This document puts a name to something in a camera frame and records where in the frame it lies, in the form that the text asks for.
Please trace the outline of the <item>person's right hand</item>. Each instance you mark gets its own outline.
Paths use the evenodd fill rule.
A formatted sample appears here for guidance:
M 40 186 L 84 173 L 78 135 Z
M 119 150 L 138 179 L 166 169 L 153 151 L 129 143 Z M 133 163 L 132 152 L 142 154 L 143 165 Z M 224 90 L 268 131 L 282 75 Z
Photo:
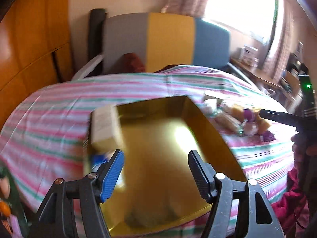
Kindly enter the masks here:
M 291 138 L 291 141 L 293 142 L 292 151 L 294 154 L 294 161 L 296 163 L 303 162 L 304 155 L 316 157 L 316 143 L 308 146 L 304 135 L 298 133 Z

